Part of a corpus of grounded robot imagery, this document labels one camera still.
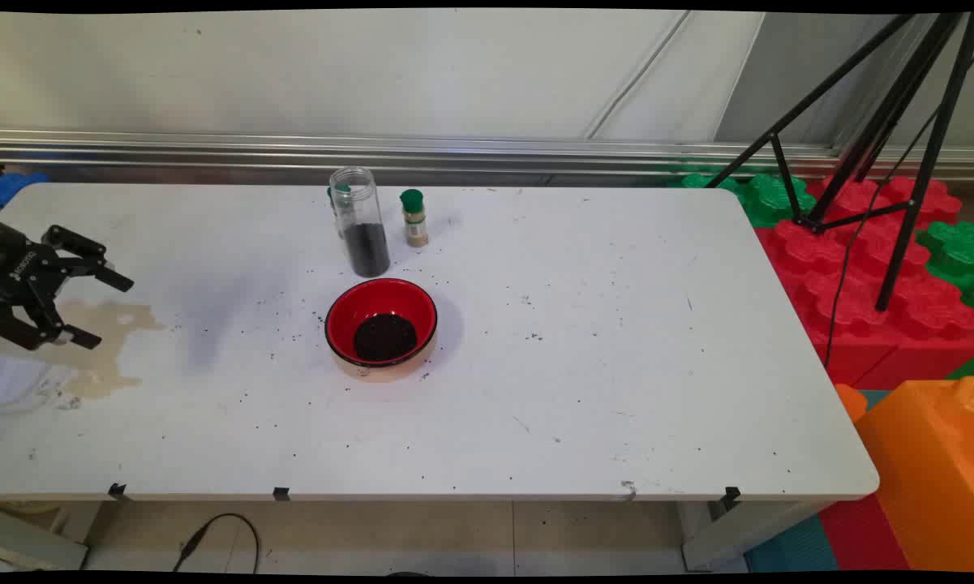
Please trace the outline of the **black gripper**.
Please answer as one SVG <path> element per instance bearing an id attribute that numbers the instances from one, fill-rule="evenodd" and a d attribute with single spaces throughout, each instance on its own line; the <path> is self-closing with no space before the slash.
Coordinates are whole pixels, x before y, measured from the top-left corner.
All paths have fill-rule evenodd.
<path id="1" fill-rule="evenodd" d="M 67 277 L 93 277 L 130 291 L 134 281 L 117 273 L 105 251 L 104 244 L 57 223 L 34 241 L 0 221 L 0 337 L 30 351 L 44 344 L 100 346 L 101 337 L 87 330 L 61 321 L 35 325 L 17 317 L 15 309 L 28 316 L 56 316 L 55 299 Z"/>

